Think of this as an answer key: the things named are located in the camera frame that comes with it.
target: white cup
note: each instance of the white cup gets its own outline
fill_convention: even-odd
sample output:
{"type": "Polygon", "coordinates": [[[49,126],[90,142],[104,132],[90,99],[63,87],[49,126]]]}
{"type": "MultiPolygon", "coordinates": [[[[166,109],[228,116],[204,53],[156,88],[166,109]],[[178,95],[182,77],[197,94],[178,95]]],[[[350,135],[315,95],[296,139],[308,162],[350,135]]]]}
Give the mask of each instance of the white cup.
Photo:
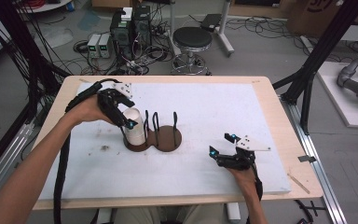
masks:
{"type": "Polygon", "coordinates": [[[144,121],[142,120],[141,113],[136,108],[128,108],[123,112],[124,117],[136,121],[136,124],[132,129],[125,128],[125,134],[129,143],[133,146],[140,146],[145,140],[144,121]]]}

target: wooden table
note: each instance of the wooden table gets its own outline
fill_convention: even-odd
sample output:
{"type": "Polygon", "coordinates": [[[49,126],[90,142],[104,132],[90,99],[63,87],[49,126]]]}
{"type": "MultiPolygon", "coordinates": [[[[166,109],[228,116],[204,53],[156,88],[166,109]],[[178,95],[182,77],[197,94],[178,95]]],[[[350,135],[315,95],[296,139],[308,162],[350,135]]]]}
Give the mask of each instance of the wooden table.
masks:
{"type": "MultiPolygon", "coordinates": [[[[93,83],[107,77],[68,77],[62,84],[62,88],[48,113],[48,117],[42,127],[36,144],[52,129],[59,118],[64,114],[64,109],[75,97],[78,87],[83,82],[93,83]]],[[[323,195],[322,187],[308,162],[300,162],[298,157],[304,156],[304,150],[300,145],[292,125],[282,109],[271,83],[266,77],[112,77],[127,83],[243,83],[251,84],[256,97],[263,110],[265,120],[272,135],[283,168],[288,175],[292,190],[289,193],[277,195],[264,195],[263,200],[306,199],[320,198],[323,195]]],[[[87,207],[120,207],[136,205],[170,205],[170,204],[194,204],[194,203],[230,203],[243,201],[241,195],[212,195],[212,196],[185,196],[185,197],[157,197],[137,199],[105,199],[105,200],[64,200],[62,208],[87,208],[87,207]]],[[[51,209],[52,201],[38,201],[34,209],[51,209]]]]}

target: person's right arm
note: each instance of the person's right arm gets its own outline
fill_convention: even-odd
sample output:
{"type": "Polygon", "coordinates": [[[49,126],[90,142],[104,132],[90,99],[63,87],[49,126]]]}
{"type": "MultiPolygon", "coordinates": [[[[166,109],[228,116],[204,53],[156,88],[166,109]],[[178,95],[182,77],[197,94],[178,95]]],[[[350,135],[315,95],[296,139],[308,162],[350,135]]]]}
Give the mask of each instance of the person's right arm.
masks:
{"type": "Polygon", "coordinates": [[[251,224],[267,223],[263,207],[261,206],[261,202],[258,200],[257,191],[255,189],[255,174],[253,170],[228,170],[234,175],[243,197],[245,198],[251,224]]]}

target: chair base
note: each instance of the chair base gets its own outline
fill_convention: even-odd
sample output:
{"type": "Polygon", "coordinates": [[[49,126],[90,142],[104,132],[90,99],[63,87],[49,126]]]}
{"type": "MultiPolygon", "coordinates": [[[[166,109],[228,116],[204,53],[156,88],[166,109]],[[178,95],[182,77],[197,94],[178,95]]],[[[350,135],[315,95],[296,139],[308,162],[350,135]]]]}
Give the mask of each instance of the chair base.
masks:
{"type": "Polygon", "coordinates": [[[206,72],[209,74],[208,67],[205,60],[197,54],[189,52],[188,54],[176,55],[172,60],[171,74],[177,72],[181,75],[198,75],[206,72]]]}

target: stool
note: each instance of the stool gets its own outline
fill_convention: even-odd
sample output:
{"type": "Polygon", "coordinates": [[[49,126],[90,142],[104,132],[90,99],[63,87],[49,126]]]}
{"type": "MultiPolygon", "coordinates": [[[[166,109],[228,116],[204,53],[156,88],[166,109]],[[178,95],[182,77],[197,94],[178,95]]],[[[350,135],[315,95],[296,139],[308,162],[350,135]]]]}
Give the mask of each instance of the stool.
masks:
{"type": "Polygon", "coordinates": [[[199,27],[182,27],[173,33],[172,39],[174,45],[186,52],[173,58],[172,72],[197,75],[206,71],[207,75],[210,74],[203,58],[194,54],[194,52],[206,50],[211,46],[212,36],[208,31],[199,27]]]}

